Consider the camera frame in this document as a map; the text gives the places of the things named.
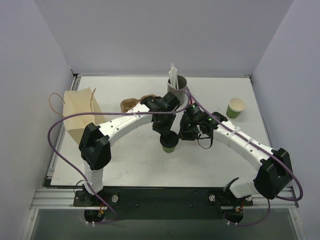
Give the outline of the black plastic cup lid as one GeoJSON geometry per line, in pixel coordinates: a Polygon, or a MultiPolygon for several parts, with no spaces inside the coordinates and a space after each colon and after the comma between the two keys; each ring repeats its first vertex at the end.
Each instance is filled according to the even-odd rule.
{"type": "Polygon", "coordinates": [[[170,131],[168,134],[160,135],[160,144],[165,148],[173,148],[179,142],[179,136],[176,132],[170,131]]]}

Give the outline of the green paper coffee cup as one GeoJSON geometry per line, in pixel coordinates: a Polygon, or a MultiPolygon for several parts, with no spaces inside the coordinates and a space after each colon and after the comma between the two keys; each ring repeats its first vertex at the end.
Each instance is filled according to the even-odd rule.
{"type": "Polygon", "coordinates": [[[172,153],[176,149],[177,144],[163,144],[162,149],[165,153],[172,153]]]}

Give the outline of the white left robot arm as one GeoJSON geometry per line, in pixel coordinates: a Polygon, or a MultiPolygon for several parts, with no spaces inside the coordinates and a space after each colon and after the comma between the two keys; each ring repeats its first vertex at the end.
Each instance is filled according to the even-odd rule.
{"type": "Polygon", "coordinates": [[[176,115],[171,112],[180,106],[179,99],[171,92],[164,97],[147,96],[122,116],[95,125],[88,124],[82,134],[79,150],[85,161],[86,177],[84,199],[92,206],[101,203],[103,194],[103,168],[111,161],[111,146],[133,130],[152,123],[152,129],[160,134],[160,144],[171,153],[179,142],[177,133],[171,130],[176,115]]]}

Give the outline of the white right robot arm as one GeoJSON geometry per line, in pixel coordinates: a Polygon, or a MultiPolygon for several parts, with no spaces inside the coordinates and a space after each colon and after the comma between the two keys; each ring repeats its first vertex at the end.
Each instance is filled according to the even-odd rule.
{"type": "Polygon", "coordinates": [[[292,164],[289,153],[280,148],[275,150],[246,135],[218,112],[208,115],[196,103],[190,104],[180,120],[179,138],[195,141],[206,135],[231,148],[257,171],[255,176],[236,177],[226,189],[237,198],[260,194],[273,200],[289,184],[292,164]]]}

